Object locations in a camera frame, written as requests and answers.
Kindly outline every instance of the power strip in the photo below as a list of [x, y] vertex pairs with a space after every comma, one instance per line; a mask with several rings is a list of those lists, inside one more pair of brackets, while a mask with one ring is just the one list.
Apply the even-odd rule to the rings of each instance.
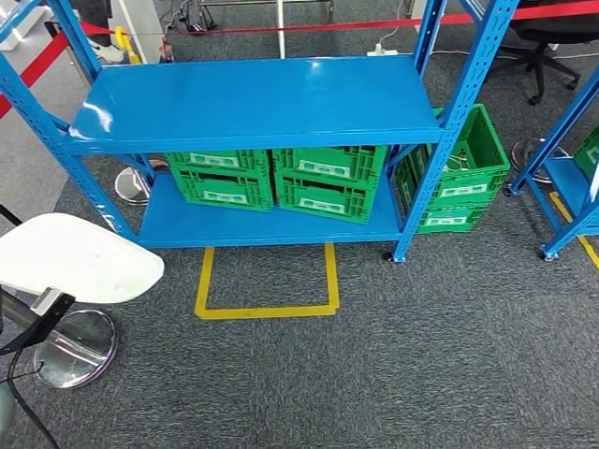
[[375, 47], [375, 51], [369, 51], [366, 56], [397, 56], [397, 50], [385, 50], [379, 42]]

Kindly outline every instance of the round metal base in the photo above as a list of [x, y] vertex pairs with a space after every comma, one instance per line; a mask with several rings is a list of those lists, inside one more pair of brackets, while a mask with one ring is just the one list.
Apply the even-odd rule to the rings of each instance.
[[102, 374], [116, 350], [116, 329], [107, 315], [100, 311], [75, 311], [63, 316], [55, 330], [64, 333], [82, 346], [101, 355], [98, 362], [89, 362], [44, 341], [36, 350], [34, 367], [44, 366], [38, 377], [54, 388], [74, 388], [88, 384]]
[[[544, 142], [544, 138], [521, 138], [520, 140], [514, 144], [511, 149], [511, 166], [516, 171], [520, 171], [520, 168], [525, 166], [530, 156], [532, 156], [539, 144]], [[555, 157], [570, 157], [568, 153], [562, 147], [557, 147], [553, 155]], [[542, 182], [543, 184], [549, 184], [551, 181], [544, 171], [539, 170], [534, 177], [536, 182]]]
[[125, 202], [133, 206], [147, 204], [147, 194], [140, 183], [139, 178], [131, 167], [127, 167], [119, 173], [114, 182], [116, 194]]

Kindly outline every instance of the stacked crates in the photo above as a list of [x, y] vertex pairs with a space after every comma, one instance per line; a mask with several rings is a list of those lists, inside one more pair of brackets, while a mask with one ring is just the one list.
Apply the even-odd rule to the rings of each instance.
[[273, 150], [282, 209], [367, 223], [386, 146]]
[[271, 210], [266, 150], [165, 155], [183, 197], [190, 203], [245, 210]]
[[[406, 211], [431, 152], [431, 145], [420, 145], [398, 164], [396, 179]], [[509, 162], [485, 107], [474, 105], [417, 233], [470, 231], [496, 197], [508, 170]]]
[[597, 156], [599, 156], [599, 126], [582, 141], [582, 144], [574, 154], [574, 163], [590, 181], [594, 173]]

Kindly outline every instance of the white label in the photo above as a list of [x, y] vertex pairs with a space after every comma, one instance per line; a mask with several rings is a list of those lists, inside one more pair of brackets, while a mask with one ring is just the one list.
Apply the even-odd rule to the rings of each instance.
[[420, 174], [425, 172], [425, 161], [422, 159], [422, 153], [420, 151], [416, 152], [416, 163], [418, 164], [418, 168], [420, 169]]
[[236, 157], [222, 157], [214, 154], [190, 152], [190, 159], [193, 164], [199, 164], [201, 166], [239, 167], [239, 161], [238, 161]]
[[227, 203], [247, 204], [247, 197], [245, 195], [220, 194], [218, 192], [204, 191], [203, 199], [208, 201], [226, 201]]
[[483, 192], [486, 192], [486, 184], [468, 185], [468, 187], [456, 187], [454, 189], [443, 189], [441, 190], [440, 196], [471, 195], [482, 194]]
[[412, 204], [412, 195], [409, 194], [409, 187], [408, 186], [407, 182], [402, 182], [401, 183], [401, 190], [403, 191], [404, 199], [406, 199], [406, 203], [409, 205]]
[[300, 198], [299, 206], [301, 208], [326, 210], [327, 212], [333, 213], [345, 213], [345, 206], [343, 204], [326, 203], [324, 201], [316, 201], [310, 198]]
[[299, 161], [298, 170], [320, 173], [322, 175], [338, 176], [340, 178], [351, 177], [350, 167], [329, 166], [328, 164], [320, 164], [318, 162], [305, 161], [304, 159]]
[[440, 225], [464, 225], [468, 217], [453, 217], [453, 218], [429, 218], [425, 226], [440, 226]]
[[586, 155], [594, 165], [597, 163], [597, 156], [599, 155], [599, 148], [592, 147], [591, 150], [587, 150]]

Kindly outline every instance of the white stool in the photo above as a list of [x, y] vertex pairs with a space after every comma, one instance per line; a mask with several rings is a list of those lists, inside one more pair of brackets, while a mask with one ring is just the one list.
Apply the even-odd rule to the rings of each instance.
[[[160, 257], [100, 226], [62, 213], [39, 215], [0, 238], [0, 284], [39, 296], [31, 308], [2, 292], [8, 318], [26, 327], [66, 293], [78, 302], [116, 304], [139, 297], [160, 279]], [[116, 331], [100, 311], [63, 316], [39, 344], [38, 374], [58, 388], [82, 386], [114, 357]]]

